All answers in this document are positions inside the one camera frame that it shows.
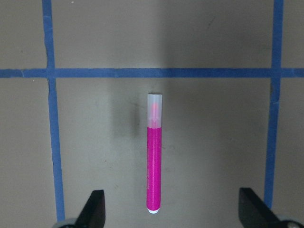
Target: pink highlighter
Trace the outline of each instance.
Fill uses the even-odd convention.
[[[147,209],[156,214],[161,207],[162,95],[148,94]]]

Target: blue painter's tape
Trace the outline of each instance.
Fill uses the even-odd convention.
[[[12,69],[0,69],[0,78],[10,77],[47,77],[46,69],[29,69],[29,70],[12,70]]]
[[[59,142],[59,124],[58,124],[58,109],[57,109],[57,93],[56,79],[54,78],[55,58],[54,58],[54,42],[53,42],[53,22],[52,22],[52,3],[51,0],[42,0],[43,9],[43,28],[44,28],[44,43],[47,50],[47,78],[49,85],[49,120],[51,130],[51,146],[53,159],[53,174],[55,186],[55,200],[57,220],[65,219],[65,206],[62,182],[60,142]]]
[[[304,77],[304,68],[186,68],[186,69],[158,69],[158,68],[134,68],[134,69],[54,69],[51,78],[63,77],[225,77],[225,78],[272,78],[280,74],[281,77]],[[50,78],[46,69],[0,69],[0,78],[8,77],[42,77]]]
[[[266,152],[266,173],[264,185],[264,202],[271,208],[274,194],[275,162],[276,162],[276,136],[279,116],[279,101],[281,87],[281,56],[282,56],[282,30],[283,30],[283,4],[284,0],[274,1],[273,39],[272,39],[272,68],[271,96],[269,107],[269,122]]]
[[[279,116],[280,85],[281,85],[280,77],[273,77],[271,79],[272,92],[271,92],[270,107],[269,107],[266,173],[265,173],[265,189],[264,189],[264,202],[269,208],[272,207],[273,191],[274,191],[276,136],[277,136],[277,123]]]
[[[284,0],[275,0],[272,33],[272,68],[281,67]]]
[[[264,68],[99,68],[55,69],[55,77],[271,77]]]
[[[49,106],[49,120],[50,120],[50,129],[51,129],[51,146],[52,146],[57,220],[62,221],[65,219],[65,207],[64,207],[61,156],[60,156],[56,80],[54,78],[51,78],[49,79],[48,84],[49,84],[48,106]]]
[[[12,70],[12,69],[5,69],[0,70],[0,78],[7,78],[7,77],[22,77],[22,70]]]
[[[42,0],[44,44],[47,50],[47,69],[55,68],[54,42],[53,42],[53,22],[51,0]]]

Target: pink marker barrel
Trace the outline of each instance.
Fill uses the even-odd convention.
[[[155,214],[161,207],[162,95],[148,94],[147,209]]]

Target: marker cap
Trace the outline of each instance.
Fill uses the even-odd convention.
[[[159,211],[159,209],[157,209],[157,210],[150,210],[150,209],[148,209],[148,211],[149,211],[151,214],[156,214],[156,213]]]
[[[148,127],[162,127],[162,95],[148,94]]]

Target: highlighter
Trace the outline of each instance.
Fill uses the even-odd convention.
[[[148,94],[147,209],[156,214],[161,207],[162,95]]]

